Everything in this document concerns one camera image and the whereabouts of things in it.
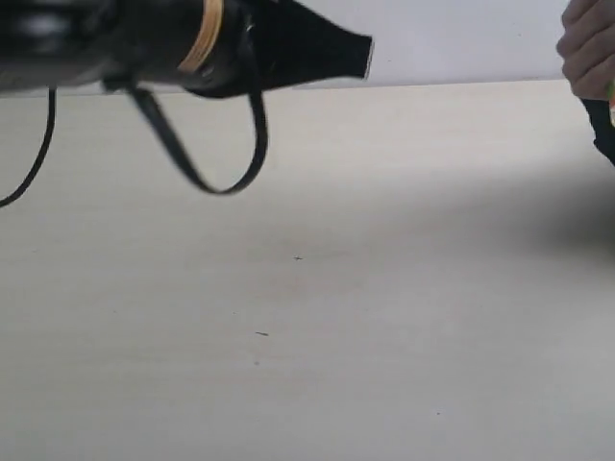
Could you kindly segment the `person's open hand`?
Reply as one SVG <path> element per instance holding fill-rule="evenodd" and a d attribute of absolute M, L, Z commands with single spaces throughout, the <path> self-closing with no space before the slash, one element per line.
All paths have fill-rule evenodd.
<path fill-rule="evenodd" d="M 579 98 L 606 101 L 614 81 L 614 2 L 570 1 L 561 22 L 556 51 L 564 78 Z"/>

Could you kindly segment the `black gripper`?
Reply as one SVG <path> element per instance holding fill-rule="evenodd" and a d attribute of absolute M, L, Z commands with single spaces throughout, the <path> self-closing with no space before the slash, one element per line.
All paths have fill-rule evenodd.
<path fill-rule="evenodd" d="M 211 99 L 248 93 L 241 63 L 248 38 L 264 91 L 369 74 L 374 39 L 347 30 L 298 1 L 225 1 L 222 27 L 204 64 L 205 75 L 185 89 Z"/>

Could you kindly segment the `black sleeved forearm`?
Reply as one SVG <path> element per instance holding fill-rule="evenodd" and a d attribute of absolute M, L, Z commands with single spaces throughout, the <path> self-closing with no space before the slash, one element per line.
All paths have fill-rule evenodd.
<path fill-rule="evenodd" d="M 594 132 L 594 146 L 609 160 L 615 162 L 615 130 L 610 108 L 606 101 L 581 99 Z"/>

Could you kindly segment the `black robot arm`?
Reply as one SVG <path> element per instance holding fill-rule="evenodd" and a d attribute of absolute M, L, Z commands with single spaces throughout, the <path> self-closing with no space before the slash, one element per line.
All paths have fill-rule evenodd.
<path fill-rule="evenodd" d="M 373 40 L 296 1 L 5 1 L 5 92 L 147 83 L 223 99 L 366 77 Z"/>

